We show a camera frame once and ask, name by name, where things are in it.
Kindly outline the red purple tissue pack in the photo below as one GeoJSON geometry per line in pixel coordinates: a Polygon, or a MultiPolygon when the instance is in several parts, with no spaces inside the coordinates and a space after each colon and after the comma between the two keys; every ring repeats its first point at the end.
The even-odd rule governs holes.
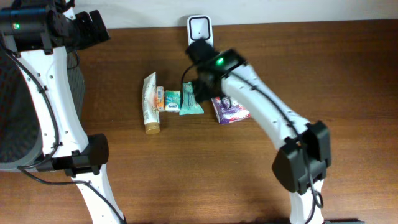
{"type": "Polygon", "coordinates": [[[230,97],[216,97],[211,99],[219,124],[230,124],[250,118],[249,111],[230,97]]]}

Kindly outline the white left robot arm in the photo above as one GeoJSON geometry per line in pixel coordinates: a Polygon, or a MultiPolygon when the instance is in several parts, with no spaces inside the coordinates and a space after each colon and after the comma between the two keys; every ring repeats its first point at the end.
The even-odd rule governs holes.
{"type": "Polygon", "coordinates": [[[62,170],[93,223],[125,223],[108,180],[108,140],[80,123],[78,51],[109,40],[99,11],[73,1],[14,1],[1,9],[1,170],[62,170]]]}

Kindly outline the green wet wipes pack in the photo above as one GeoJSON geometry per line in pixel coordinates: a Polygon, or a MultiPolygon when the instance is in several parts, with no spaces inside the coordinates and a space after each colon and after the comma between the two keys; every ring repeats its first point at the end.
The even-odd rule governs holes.
{"type": "Polygon", "coordinates": [[[179,112],[180,116],[203,114],[203,108],[196,102],[191,82],[183,83],[182,86],[182,104],[179,112]]]}

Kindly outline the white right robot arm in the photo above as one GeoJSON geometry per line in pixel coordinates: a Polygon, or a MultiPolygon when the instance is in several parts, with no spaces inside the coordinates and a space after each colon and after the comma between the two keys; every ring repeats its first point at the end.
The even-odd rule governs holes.
{"type": "Polygon", "coordinates": [[[324,223],[321,195],[331,166],[330,131],[289,108],[234,49],[216,51],[205,39],[193,41],[186,53],[197,70],[192,81],[197,102],[216,96],[243,105],[265,131],[277,155],[272,171],[289,192],[291,223],[324,223]]]}

